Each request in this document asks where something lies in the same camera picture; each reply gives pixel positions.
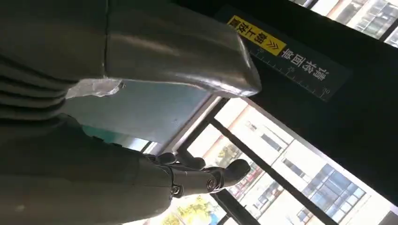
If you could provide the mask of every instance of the tree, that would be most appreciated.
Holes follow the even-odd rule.
[[[164,218],[162,225],[180,225],[180,221],[174,213],[170,213],[166,218]]]
[[[224,146],[220,153],[218,153],[219,162],[217,165],[219,167],[227,167],[231,161],[240,156],[240,153],[240,150],[231,143]]]
[[[210,221],[212,206],[201,196],[196,201],[184,207],[177,207],[175,213],[170,213],[162,222],[162,225],[194,224],[195,221]]]

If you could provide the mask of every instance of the glass pane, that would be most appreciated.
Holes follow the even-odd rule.
[[[312,10],[379,39],[398,18],[396,0],[319,0]]]
[[[173,199],[161,215],[125,225],[216,225],[226,215],[210,195],[191,195]]]
[[[392,205],[387,200],[380,195],[364,191],[371,189],[363,183],[354,183],[348,179],[324,158],[277,126],[273,122],[274,119],[271,121],[241,99],[229,101],[225,107],[228,110],[221,110],[216,119],[340,224],[378,225],[390,211]],[[228,117],[230,111],[234,116],[229,117],[227,121],[225,117]],[[263,135],[267,135],[273,142],[264,139]],[[269,183],[270,181],[264,182],[264,185],[258,189],[263,192],[269,187],[272,187],[271,190],[275,189]],[[251,196],[250,190],[252,189],[246,190],[246,196]],[[270,207],[274,204],[275,198],[279,199],[269,192],[253,195],[258,196],[256,202],[242,202],[242,205],[259,219],[262,211],[256,210]],[[301,222],[304,223],[310,216],[304,216],[302,210],[303,208],[299,209],[295,215],[299,215]]]
[[[215,118],[268,164],[273,163],[293,137],[244,100],[230,100]]]
[[[311,3],[312,0],[289,0],[289,1],[292,1],[292,2],[294,2],[294,3],[296,3],[296,4],[299,4],[299,5],[305,7],[305,6],[307,6],[309,3]]]
[[[398,47],[398,28],[385,40],[385,42],[391,46]]]
[[[216,135],[216,138],[206,138],[209,135]],[[206,149],[195,151],[200,146],[205,146]],[[227,166],[235,159],[245,159],[251,165],[251,171],[236,186],[228,188],[228,191],[261,224],[301,224],[298,214],[303,205],[212,125],[208,125],[188,151],[195,157],[203,157],[207,165]],[[318,221],[310,212],[305,220]]]

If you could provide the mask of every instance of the metal bar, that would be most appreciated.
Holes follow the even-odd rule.
[[[151,142],[151,141],[148,141],[146,144],[145,144],[145,146],[141,149],[141,153],[144,153],[144,151],[145,150],[147,150],[148,149],[148,147],[152,144],[153,142]]]
[[[217,128],[226,138],[228,138],[236,147],[238,147],[244,154],[246,154],[254,163],[270,175],[277,183],[279,183],[285,190],[287,190],[294,198],[310,210],[318,219],[327,225],[337,225],[337,223],[330,218],[323,210],[310,201],[304,194],[297,190],[291,183],[282,177],[276,170],[274,170],[268,163],[260,158],[254,151],[252,151],[239,138],[231,133],[216,119],[210,120],[210,123]]]
[[[210,124],[210,119],[214,118],[217,113],[227,104],[229,98],[223,98],[217,103],[203,121],[192,131],[191,135],[187,137],[184,143],[177,149],[177,152],[186,151],[187,148],[194,142],[194,140],[202,133],[202,131]]]
[[[223,218],[218,221],[217,225],[224,225],[231,216],[227,213]]]
[[[385,33],[379,38],[380,41],[385,41],[398,27],[398,19],[396,19],[391,26],[385,31]]]
[[[260,225],[260,223],[247,211],[227,190],[210,194],[227,214],[239,225]]]

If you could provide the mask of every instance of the window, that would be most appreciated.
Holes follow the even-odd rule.
[[[299,177],[303,178],[305,177],[306,173],[300,170],[296,165],[294,165],[291,161],[287,159],[283,159],[282,162],[290,168],[295,174],[297,174]]]
[[[319,0],[312,10],[377,39],[398,18],[395,0]]]
[[[385,40],[385,42],[391,46],[398,47],[398,28]]]
[[[304,224],[308,223],[312,216],[313,214],[307,209],[302,209],[297,214],[297,217],[300,219],[301,222],[304,222]]]
[[[240,210],[246,210],[260,224],[322,225],[330,224],[333,219],[342,225],[379,225],[390,211],[388,201],[365,191],[370,188],[293,138],[291,131],[266,112],[260,113],[261,109],[239,98],[223,100],[222,104],[216,116],[207,118],[205,125],[200,126],[206,128],[191,139],[187,149],[193,156],[203,157],[208,166],[227,167],[238,158],[249,163],[248,175],[228,188],[227,194],[243,206]],[[284,179],[278,178],[275,172]],[[304,206],[304,201],[290,194],[297,191],[324,213],[312,212],[313,205],[305,203]],[[184,215],[182,212],[177,210],[176,215]]]
[[[320,209],[340,222],[365,192],[326,164],[303,193]]]

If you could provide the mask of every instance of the building window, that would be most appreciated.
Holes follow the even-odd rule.
[[[245,124],[250,130],[252,130],[253,132],[255,132],[258,128],[253,125],[251,122],[247,121]],[[265,133],[262,133],[261,138],[268,143],[273,149],[280,151],[282,149],[282,147],[276,143],[274,140],[272,140],[270,137],[268,137]]]
[[[312,218],[313,214],[308,209],[302,209],[298,214],[297,217],[299,218],[300,222],[304,222],[304,224],[308,223],[308,221]]]
[[[326,164],[303,194],[333,220],[340,222],[365,192]]]
[[[278,143],[276,143],[274,140],[272,140],[272,139],[271,139],[270,137],[268,137],[267,135],[263,134],[263,135],[261,136],[261,138],[262,138],[265,142],[267,142],[269,145],[271,145],[271,147],[274,148],[275,150],[280,151],[280,150],[282,149],[282,147],[279,146]]]
[[[254,206],[261,212],[264,212],[267,210],[268,206],[275,201],[282,191],[282,186],[275,181],[272,182],[271,185],[269,185],[269,187],[263,192],[263,194],[260,195],[258,200],[254,203]]]
[[[300,168],[298,168],[296,165],[294,165],[291,161],[289,161],[288,159],[283,159],[282,162],[288,167],[290,168],[295,174],[297,174],[299,177],[303,178],[306,173],[303,172],[302,170],[300,170]]]
[[[319,0],[314,12],[379,39],[398,18],[398,6],[391,0]]]

